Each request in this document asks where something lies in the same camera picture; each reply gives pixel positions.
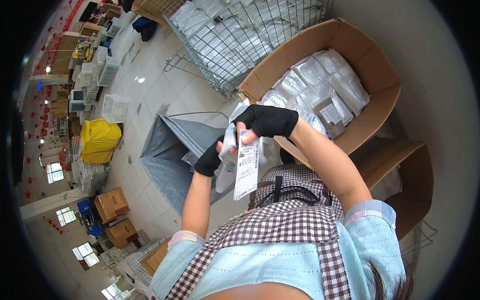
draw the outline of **black fingerless glove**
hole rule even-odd
[[[195,166],[195,171],[208,177],[214,175],[214,171],[220,166],[220,158],[218,158],[218,151],[216,150],[216,143],[223,141],[223,135],[220,136],[210,148],[205,151],[201,158],[198,159]]]
[[[247,129],[253,128],[258,137],[281,135],[288,138],[298,120],[299,114],[294,110],[250,105],[233,123],[244,122]]]

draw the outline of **light blue shirt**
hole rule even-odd
[[[367,263],[371,261],[384,281],[391,299],[405,270],[395,235],[395,212],[384,202],[367,200],[354,205],[337,222],[338,245],[347,273],[352,299],[373,299],[375,285]],[[200,241],[178,240],[155,272],[150,290],[163,299],[180,278]],[[314,300],[324,299],[317,246],[310,243],[266,243],[234,246],[216,252],[188,299],[250,284],[277,282],[296,287]]]

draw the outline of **shirt sleeve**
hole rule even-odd
[[[396,213],[379,200],[355,204],[345,214],[344,226],[349,233],[365,274],[370,295],[375,285],[369,262],[377,268],[386,298],[391,299],[400,279],[405,278],[400,247],[395,234]]]
[[[203,247],[204,240],[200,236],[198,237],[201,240],[192,240],[192,234],[195,235],[191,231],[181,230],[173,235],[168,243],[167,254],[152,277],[149,295],[164,299],[195,254]]]

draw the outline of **hair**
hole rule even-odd
[[[384,281],[372,261],[368,261],[375,283],[375,300],[385,300]],[[401,277],[396,285],[392,300],[408,300],[413,292],[413,274],[407,270],[406,278]]]

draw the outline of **window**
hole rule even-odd
[[[75,254],[75,257],[79,260],[80,264],[84,267],[84,270],[88,270],[89,268],[100,262],[88,242],[86,242],[82,246],[73,248],[72,251],[73,254]]]
[[[52,163],[47,165],[48,183],[56,182],[63,179],[63,171],[60,163]]]
[[[69,207],[65,207],[61,210],[57,210],[57,218],[59,219],[60,226],[65,226],[67,223],[73,222],[77,219],[73,210]]]
[[[122,292],[116,284],[112,284],[108,288],[104,288],[102,290],[102,294],[107,298],[107,300],[123,300],[125,299],[128,295],[125,292]]]

